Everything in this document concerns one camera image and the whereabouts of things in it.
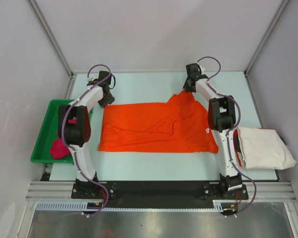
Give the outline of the orange t shirt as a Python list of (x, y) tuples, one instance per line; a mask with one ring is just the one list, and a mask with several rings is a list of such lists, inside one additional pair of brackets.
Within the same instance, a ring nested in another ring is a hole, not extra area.
[(192, 93), (181, 91), (165, 103), (106, 106), (99, 151), (218, 153), (208, 112)]

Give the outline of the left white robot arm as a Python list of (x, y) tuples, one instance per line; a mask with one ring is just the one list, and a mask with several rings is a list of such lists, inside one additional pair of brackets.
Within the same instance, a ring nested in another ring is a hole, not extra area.
[(86, 90), (76, 100), (58, 109), (58, 137), (69, 149), (77, 169), (76, 181), (84, 184), (82, 191), (89, 198), (95, 198), (100, 192), (89, 153), (89, 113), (97, 104), (104, 108), (115, 101), (110, 92), (112, 79), (115, 77), (111, 72), (100, 71), (96, 77), (88, 79)]

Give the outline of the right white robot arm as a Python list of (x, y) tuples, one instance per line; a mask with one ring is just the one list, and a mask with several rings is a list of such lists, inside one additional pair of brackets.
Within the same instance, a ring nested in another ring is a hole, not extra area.
[(197, 63), (186, 65), (187, 78), (183, 89), (201, 94), (208, 102), (208, 125), (216, 137), (220, 157), (222, 158), (219, 193), (225, 199), (231, 199), (242, 188), (242, 177), (234, 148), (234, 126), (236, 123), (235, 103), (231, 98), (219, 93), (209, 83)]

